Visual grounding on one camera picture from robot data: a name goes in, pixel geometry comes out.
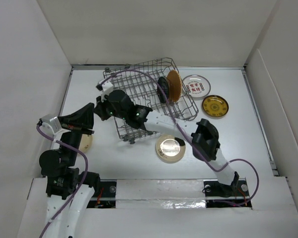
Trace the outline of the cream plate with red motifs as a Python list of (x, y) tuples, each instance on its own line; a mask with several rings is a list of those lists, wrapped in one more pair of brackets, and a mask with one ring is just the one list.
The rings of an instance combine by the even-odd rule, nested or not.
[(79, 150), (83, 153), (86, 153), (92, 146), (93, 143), (93, 137), (92, 135), (83, 134), (81, 137)]

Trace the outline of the glossy black plate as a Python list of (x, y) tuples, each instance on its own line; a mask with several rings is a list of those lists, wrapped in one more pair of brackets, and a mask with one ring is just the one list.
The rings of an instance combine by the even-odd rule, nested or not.
[(160, 77), (157, 81), (158, 86), (157, 86), (157, 94), (160, 102), (162, 104), (166, 103), (166, 99), (169, 99), (169, 83), (166, 77)]

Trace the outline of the orange woven bamboo plate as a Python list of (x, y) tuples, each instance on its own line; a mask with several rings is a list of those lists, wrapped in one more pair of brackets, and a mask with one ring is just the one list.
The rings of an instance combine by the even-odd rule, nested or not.
[(177, 102), (181, 96), (182, 80), (181, 76), (176, 70), (171, 70), (167, 75), (169, 83), (169, 99), (172, 102)]

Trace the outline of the cream plate with green brushstroke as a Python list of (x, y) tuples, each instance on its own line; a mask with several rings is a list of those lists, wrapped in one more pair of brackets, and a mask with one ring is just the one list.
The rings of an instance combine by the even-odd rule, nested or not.
[(186, 145), (180, 138), (163, 134), (156, 142), (155, 151), (164, 163), (174, 164), (184, 157)]

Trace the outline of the yellow plate with brown rim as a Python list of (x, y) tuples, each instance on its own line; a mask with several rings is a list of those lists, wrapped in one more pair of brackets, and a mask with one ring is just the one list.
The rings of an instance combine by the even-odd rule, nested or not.
[(219, 95), (208, 95), (203, 99), (201, 108), (212, 118), (222, 118), (228, 113), (229, 104)]

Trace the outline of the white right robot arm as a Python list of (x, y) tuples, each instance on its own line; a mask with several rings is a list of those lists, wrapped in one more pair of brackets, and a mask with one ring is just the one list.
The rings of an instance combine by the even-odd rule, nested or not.
[(120, 118), (134, 129), (160, 132), (188, 142), (194, 157), (214, 171), (223, 194), (231, 195), (237, 190), (239, 175), (224, 157), (218, 130), (208, 120), (194, 122), (167, 116), (150, 107), (134, 104), (122, 90), (98, 96), (94, 113), (102, 120)]

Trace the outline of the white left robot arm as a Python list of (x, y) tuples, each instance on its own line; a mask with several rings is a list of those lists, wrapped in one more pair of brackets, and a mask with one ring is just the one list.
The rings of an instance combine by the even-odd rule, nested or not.
[(79, 149), (82, 137), (92, 135), (94, 104), (67, 116), (46, 115), (36, 129), (58, 144), (39, 157), (41, 175), (47, 178), (46, 225), (42, 238), (73, 238), (91, 197), (100, 193), (99, 174), (88, 171), (87, 156)]

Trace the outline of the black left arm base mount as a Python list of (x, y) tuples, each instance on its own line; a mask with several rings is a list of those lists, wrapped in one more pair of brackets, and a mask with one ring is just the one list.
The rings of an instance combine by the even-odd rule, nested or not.
[(111, 209), (116, 208), (116, 180), (101, 180), (98, 190), (87, 204), (87, 208)]

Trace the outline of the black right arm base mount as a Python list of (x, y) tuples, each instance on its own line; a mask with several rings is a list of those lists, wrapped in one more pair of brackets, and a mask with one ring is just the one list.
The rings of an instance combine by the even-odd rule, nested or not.
[(228, 208), (237, 207), (237, 203), (242, 203), (239, 207), (251, 208), (249, 190), (246, 179), (240, 179), (235, 190), (225, 188), (217, 180), (204, 180), (202, 193), (205, 195), (207, 208)]

